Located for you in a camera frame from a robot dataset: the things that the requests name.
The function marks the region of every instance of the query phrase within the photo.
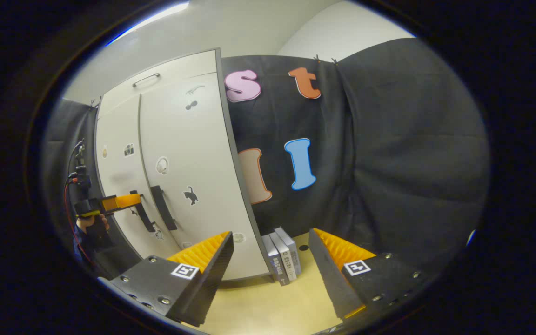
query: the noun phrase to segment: gray book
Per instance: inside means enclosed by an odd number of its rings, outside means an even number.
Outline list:
[[[274,229],[274,232],[277,233],[281,240],[285,242],[287,247],[289,247],[289,250],[291,251],[291,258],[293,260],[293,266],[295,267],[295,273],[296,275],[300,275],[302,273],[302,264],[299,261],[299,254],[297,253],[297,245],[295,244],[295,241],[293,241],[293,239],[281,227]]]
[[[281,254],[282,263],[285,265],[285,272],[289,276],[289,280],[293,281],[297,279],[295,274],[295,266],[293,265],[293,259],[291,257],[291,251],[289,247],[281,240],[277,233],[270,233],[270,238],[276,247],[276,250]]]
[[[291,281],[289,280],[289,276],[287,276],[287,273],[285,272],[285,265],[282,263],[281,254],[278,252],[278,250],[276,250],[276,247],[272,242],[272,238],[270,238],[270,236],[268,235],[264,235],[262,236],[262,241],[264,242],[264,246],[266,247],[268,259],[270,259],[270,265],[272,265],[272,269],[274,269],[276,280],[280,282],[281,286],[289,284]]]

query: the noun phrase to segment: cabinet door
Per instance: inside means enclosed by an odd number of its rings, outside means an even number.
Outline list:
[[[140,95],[108,110],[96,123],[96,164],[102,192],[105,196],[128,195],[136,190],[143,194],[142,205],[150,221],[156,222],[161,233],[150,233],[139,216],[129,209],[115,212],[119,229],[140,257],[157,255],[170,257],[180,248],[162,222],[155,207],[140,151],[138,113]]]
[[[217,73],[143,93],[140,111],[144,166],[176,219],[175,240],[186,248],[233,231],[223,279],[267,274],[235,171]]]
[[[150,89],[166,84],[179,82],[185,78],[212,72],[216,72],[215,50],[179,57],[147,68],[147,70],[132,76],[105,93],[105,98],[100,103],[98,117],[105,116],[117,105],[132,98],[134,95],[145,93]]]

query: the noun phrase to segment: floor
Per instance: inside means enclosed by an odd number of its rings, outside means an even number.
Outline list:
[[[309,335],[340,324],[311,251],[299,250],[309,245],[309,233],[293,240],[301,261],[297,280],[286,286],[266,277],[221,284],[206,322],[193,328],[212,335]]]

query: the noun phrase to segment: foam letter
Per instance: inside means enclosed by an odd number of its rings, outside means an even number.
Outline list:
[[[226,76],[227,99],[230,102],[240,102],[257,98],[262,88],[257,82],[252,81],[256,78],[258,75],[252,70],[232,72]]]
[[[295,77],[297,89],[302,96],[308,99],[317,99],[322,93],[319,89],[311,87],[311,81],[315,80],[315,74],[309,74],[304,67],[298,67],[295,70],[289,71],[289,76]]]
[[[243,150],[239,153],[241,168],[243,170],[243,178],[247,185],[247,193],[251,204],[264,202],[272,198],[272,192],[266,189],[262,171],[260,169],[260,157],[262,151],[258,148]]]
[[[285,143],[285,151],[291,154],[293,161],[293,171],[295,172],[295,182],[291,185],[295,191],[310,187],[315,183],[315,176],[311,174],[309,165],[309,154],[307,148],[310,141],[307,138],[298,138]]]

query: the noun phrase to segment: black cabinet handle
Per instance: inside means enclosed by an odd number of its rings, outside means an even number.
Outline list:
[[[160,186],[152,186],[150,188],[150,191],[153,193],[153,199],[155,204],[157,205],[158,212],[160,212],[160,216],[164,223],[167,225],[168,230],[177,230],[175,220],[173,219],[171,212],[168,211],[167,203],[162,197],[162,189],[160,189]]]
[[[130,191],[129,193],[137,194],[138,191]],[[153,224],[150,222],[150,219],[148,218],[148,215],[146,214],[146,211],[144,210],[144,206],[141,203],[139,203],[139,204],[136,204],[135,207],[136,207],[136,211],[138,212],[138,216],[140,217],[140,219],[142,219],[142,222],[144,223],[144,227],[146,227],[146,230],[151,233],[155,233],[156,229],[153,227]]]

